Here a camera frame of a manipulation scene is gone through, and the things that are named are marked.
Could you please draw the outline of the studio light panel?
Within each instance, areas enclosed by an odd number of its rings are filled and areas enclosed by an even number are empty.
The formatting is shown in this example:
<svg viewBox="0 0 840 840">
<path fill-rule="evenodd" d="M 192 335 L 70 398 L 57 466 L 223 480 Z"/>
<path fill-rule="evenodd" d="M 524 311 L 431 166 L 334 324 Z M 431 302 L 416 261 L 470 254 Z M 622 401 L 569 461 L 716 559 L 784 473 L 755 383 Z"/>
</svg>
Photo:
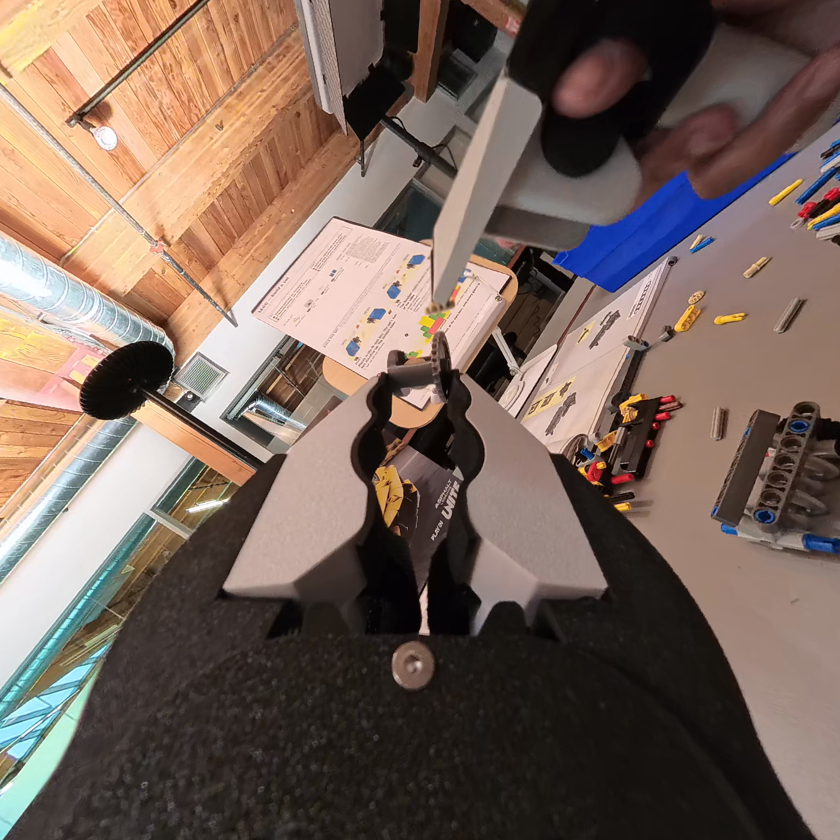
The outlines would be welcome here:
<svg viewBox="0 0 840 840">
<path fill-rule="evenodd" d="M 403 95 L 418 49 L 419 1 L 296 1 L 318 106 L 366 140 Z"/>
</svg>

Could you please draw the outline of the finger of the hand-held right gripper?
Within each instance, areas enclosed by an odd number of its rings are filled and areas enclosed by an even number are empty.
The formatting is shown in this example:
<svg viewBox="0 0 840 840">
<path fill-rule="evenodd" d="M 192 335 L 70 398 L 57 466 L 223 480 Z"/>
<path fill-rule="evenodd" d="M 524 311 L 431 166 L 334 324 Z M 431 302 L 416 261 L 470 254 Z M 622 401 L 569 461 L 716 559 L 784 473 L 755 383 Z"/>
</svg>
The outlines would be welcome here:
<svg viewBox="0 0 840 840">
<path fill-rule="evenodd" d="M 535 93 L 499 75 L 434 226 L 431 301 L 452 307 L 455 285 L 541 115 Z"/>
</svg>

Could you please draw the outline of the silver air duct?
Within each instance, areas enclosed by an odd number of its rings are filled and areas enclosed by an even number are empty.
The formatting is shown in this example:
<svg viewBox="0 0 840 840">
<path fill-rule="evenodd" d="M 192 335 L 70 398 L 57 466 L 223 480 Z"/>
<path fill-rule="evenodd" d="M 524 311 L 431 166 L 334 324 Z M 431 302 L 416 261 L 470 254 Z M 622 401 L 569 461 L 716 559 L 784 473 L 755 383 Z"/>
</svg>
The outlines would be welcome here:
<svg viewBox="0 0 840 840">
<path fill-rule="evenodd" d="M 2 581 L 68 509 L 135 424 L 132 416 L 99 421 L 82 415 L 3 505 Z"/>
<path fill-rule="evenodd" d="M 5 234 L 1 234 L 1 293 L 63 327 L 114 347 L 150 342 L 175 354 L 162 328 Z"/>
</svg>

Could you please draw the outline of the grey lego differential housing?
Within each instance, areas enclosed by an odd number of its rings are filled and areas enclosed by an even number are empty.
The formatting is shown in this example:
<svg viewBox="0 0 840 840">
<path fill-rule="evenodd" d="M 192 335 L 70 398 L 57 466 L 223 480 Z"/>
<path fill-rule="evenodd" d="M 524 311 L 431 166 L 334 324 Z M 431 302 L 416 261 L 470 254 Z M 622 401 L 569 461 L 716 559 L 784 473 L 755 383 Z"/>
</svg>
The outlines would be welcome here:
<svg viewBox="0 0 840 840">
<path fill-rule="evenodd" d="M 409 358 L 401 350 L 388 353 L 386 375 L 394 396 L 407 399 L 413 391 L 430 389 L 430 398 L 446 403 L 454 366 L 446 333 L 436 332 L 428 355 Z"/>
</svg>

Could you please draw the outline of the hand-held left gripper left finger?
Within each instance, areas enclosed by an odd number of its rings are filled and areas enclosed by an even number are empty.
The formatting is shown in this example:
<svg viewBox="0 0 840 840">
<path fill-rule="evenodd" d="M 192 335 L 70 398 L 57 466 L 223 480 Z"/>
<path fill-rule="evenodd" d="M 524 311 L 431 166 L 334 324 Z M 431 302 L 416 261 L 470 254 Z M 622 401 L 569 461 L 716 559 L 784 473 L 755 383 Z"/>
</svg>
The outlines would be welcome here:
<svg viewBox="0 0 840 840">
<path fill-rule="evenodd" d="M 308 428 L 282 461 L 225 594 L 350 611 L 367 582 L 359 546 L 379 510 L 371 475 L 391 410 L 389 377 L 378 374 Z"/>
</svg>

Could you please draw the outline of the person's right hand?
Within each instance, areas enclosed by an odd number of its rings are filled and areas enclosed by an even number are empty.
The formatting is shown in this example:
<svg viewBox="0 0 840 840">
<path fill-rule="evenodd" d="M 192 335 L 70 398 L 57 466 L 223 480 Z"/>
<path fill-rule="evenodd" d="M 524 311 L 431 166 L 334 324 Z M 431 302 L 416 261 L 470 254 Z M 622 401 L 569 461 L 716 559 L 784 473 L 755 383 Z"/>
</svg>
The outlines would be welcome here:
<svg viewBox="0 0 840 840">
<path fill-rule="evenodd" d="M 675 176 L 687 174 L 703 199 L 729 193 L 791 150 L 838 104 L 838 1 L 712 1 L 732 27 L 752 31 L 809 56 L 809 62 L 739 127 L 735 111 L 720 105 L 696 112 L 673 129 L 637 143 L 640 207 Z M 604 38 L 586 50 L 554 85 L 554 110 L 585 119 L 609 109 L 641 81 L 647 58 L 624 38 Z"/>
</svg>

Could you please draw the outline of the yellow car lego set box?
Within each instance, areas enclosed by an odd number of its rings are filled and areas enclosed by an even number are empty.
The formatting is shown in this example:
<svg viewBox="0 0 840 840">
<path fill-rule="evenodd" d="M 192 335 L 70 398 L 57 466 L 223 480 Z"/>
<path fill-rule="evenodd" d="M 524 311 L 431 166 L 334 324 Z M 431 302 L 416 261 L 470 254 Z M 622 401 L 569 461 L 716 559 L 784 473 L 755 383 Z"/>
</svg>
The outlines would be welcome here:
<svg viewBox="0 0 840 840">
<path fill-rule="evenodd" d="M 434 553 L 447 537 L 459 479 L 406 447 L 376 469 L 372 483 L 386 527 L 408 545 L 417 588 L 422 590 Z"/>
</svg>

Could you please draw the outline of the printed instruction board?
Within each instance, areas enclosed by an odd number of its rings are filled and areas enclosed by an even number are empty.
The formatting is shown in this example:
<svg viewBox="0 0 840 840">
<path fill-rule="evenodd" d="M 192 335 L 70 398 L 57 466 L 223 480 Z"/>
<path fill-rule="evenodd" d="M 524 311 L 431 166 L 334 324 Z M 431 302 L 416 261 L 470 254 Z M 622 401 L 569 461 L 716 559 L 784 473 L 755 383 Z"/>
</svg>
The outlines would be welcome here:
<svg viewBox="0 0 840 840">
<path fill-rule="evenodd" d="M 455 306 L 427 313 L 427 245 L 334 217 L 257 303 L 253 316 L 318 351 L 323 375 L 350 396 L 385 372 L 390 352 L 429 355 L 444 333 L 453 366 L 466 372 L 518 290 L 509 268 L 473 255 Z"/>
</svg>

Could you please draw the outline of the black disc ceiling fixture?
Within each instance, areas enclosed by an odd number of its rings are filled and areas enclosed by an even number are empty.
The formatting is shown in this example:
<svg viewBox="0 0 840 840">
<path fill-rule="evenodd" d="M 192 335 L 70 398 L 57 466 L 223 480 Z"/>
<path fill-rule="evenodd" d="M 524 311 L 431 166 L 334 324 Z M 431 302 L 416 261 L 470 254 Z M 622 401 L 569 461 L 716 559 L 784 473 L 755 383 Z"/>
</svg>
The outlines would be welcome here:
<svg viewBox="0 0 840 840">
<path fill-rule="evenodd" d="M 244 483 L 263 462 L 165 396 L 174 369 L 174 352 L 163 343 L 124 345 L 80 385 L 80 409 L 100 421 L 114 421 L 141 413 L 151 403 L 154 410 L 141 417 L 143 423 L 216 472 Z"/>
</svg>

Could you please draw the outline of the lego engine subassembly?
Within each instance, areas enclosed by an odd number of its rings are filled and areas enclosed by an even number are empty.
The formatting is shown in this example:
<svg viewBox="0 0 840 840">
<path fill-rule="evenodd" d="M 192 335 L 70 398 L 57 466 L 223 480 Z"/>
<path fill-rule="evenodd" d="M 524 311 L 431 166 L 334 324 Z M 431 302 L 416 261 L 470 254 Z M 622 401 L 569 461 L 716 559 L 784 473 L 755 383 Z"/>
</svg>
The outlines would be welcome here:
<svg viewBox="0 0 840 840">
<path fill-rule="evenodd" d="M 755 411 L 710 512 L 720 531 L 772 550 L 838 558 L 838 421 L 813 401 Z"/>
</svg>

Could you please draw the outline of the lego chassis assembly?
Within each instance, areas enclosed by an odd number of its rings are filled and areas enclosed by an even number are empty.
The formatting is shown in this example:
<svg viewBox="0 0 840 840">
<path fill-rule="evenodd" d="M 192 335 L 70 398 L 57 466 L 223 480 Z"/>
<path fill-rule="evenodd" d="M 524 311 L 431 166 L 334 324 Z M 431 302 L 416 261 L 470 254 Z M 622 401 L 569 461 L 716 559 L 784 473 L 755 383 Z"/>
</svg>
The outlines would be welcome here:
<svg viewBox="0 0 840 840">
<path fill-rule="evenodd" d="M 589 485 L 625 514 L 641 510 L 637 485 L 645 478 L 664 425 L 682 407 L 672 394 L 648 395 L 636 388 L 642 362 L 662 344 L 657 343 L 659 336 L 652 342 L 633 335 L 625 340 L 623 364 L 596 418 L 595 431 L 572 437 L 561 449 Z"/>
</svg>

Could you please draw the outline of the pile of small lego pins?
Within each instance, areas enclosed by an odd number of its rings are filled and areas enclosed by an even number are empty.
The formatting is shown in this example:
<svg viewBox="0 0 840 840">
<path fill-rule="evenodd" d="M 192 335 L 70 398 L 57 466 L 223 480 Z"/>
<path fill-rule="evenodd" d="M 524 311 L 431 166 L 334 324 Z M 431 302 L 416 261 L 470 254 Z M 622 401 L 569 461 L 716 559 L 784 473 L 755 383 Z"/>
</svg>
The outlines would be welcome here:
<svg viewBox="0 0 840 840">
<path fill-rule="evenodd" d="M 839 139 L 829 143 L 819 157 L 817 177 L 794 199 L 794 216 L 790 223 L 793 232 L 820 233 L 831 227 L 838 215 L 839 205 Z"/>
</svg>

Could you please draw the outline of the white air vent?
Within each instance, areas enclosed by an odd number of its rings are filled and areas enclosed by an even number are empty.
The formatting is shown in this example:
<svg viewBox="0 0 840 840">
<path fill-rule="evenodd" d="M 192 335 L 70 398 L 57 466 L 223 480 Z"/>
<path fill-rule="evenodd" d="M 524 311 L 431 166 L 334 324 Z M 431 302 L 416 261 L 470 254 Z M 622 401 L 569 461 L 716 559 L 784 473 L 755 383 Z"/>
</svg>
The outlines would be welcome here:
<svg viewBox="0 0 840 840">
<path fill-rule="evenodd" d="M 172 383 L 199 402 L 206 402 L 228 377 L 228 371 L 201 352 L 195 352 L 174 372 Z"/>
</svg>

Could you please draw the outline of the white board stand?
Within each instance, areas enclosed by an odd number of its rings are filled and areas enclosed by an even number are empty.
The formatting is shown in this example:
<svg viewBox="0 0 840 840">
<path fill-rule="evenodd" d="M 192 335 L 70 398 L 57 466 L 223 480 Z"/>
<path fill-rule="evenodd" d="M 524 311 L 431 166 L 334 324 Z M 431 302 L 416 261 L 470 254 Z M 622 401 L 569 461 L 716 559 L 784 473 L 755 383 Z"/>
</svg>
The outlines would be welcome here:
<svg viewBox="0 0 840 840">
<path fill-rule="evenodd" d="M 496 327 L 491 334 L 508 368 L 511 382 L 499 397 L 499 404 L 507 413 L 513 417 L 519 417 L 523 411 L 526 401 L 535 392 L 540 382 L 544 379 L 546 371 L 556 356 L 559 345 L 553 343 L 548 349 L 539 353 L 531 360 L 523 364 L 516 362 L 511 347 L 505 340 L 501 329 Z"/>
</svg>

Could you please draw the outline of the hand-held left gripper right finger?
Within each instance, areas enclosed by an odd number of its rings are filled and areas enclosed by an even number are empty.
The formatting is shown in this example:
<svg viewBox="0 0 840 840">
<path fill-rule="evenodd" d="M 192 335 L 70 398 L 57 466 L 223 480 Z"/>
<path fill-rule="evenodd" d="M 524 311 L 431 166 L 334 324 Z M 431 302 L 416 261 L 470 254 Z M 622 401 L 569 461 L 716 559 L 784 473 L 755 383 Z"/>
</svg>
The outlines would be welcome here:
<svg viewBox="0 0 840 840">
<path fill-rule="evenodd" d="M 541 602 L 603 595 L 606 578 L 549 450 L 467 375 L 453 377 L 453 427 L 466 540 L 453 577 L 478 601 L 470 632 L 502 602 L 531 621 Z"/>
</svg>

